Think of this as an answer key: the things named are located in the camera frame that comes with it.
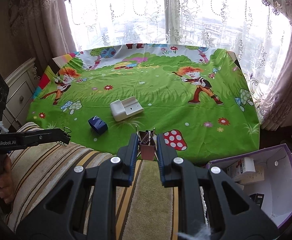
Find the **left hand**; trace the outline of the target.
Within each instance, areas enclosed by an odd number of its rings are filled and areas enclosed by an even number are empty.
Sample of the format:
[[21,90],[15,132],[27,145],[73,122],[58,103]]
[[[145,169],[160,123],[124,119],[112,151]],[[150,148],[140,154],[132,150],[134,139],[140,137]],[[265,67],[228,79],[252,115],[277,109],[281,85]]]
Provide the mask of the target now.
[[14,185],[12,179],[12,162],[8,155],[5,155],[3,162],[3,172],[0,174],[0,198],[6,204],[9,204],[14,199]]

